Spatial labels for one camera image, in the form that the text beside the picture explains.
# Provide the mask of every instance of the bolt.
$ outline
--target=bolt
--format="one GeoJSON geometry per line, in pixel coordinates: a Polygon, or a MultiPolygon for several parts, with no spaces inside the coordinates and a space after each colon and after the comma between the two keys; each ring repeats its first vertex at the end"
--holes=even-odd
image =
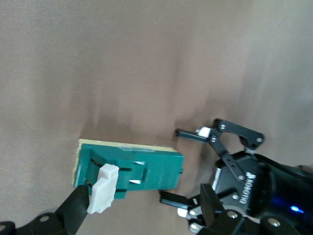
{"type": "Polygon", "coordinates": [[[190,225],[190,227],[194,230],[199,230],[199,228],[195,224],[190,225]]]}
{"type": "Polygon", "coordinates": [[[234,194],[234,195],[233,195],[233,199],[238,200],[238,199],[239,199],[239,196],[236,195],[236,194],[234,194]]]}
{"type": "Polygon", "coordinates": [[[268,223],[270,223],[270,225],[274,226],[274,227],[279,227],[280,223],[277,219],[274,218],[269,218],[268,219],[268,223]]]}
{"type": "Polygon", "coordinates": [[[49,216],[48,215],[45,215],[45,216],[43,216],[43,217],[41,217],[39,219],[40,222],[46,222],[47,220],[49,220],[49,216]]]}
{"type": "Polygon", "coordinates": [[[228,211],[227,215],[232,219],[235,219],[238,217],[238,215],[234,211],[228,211]]]}

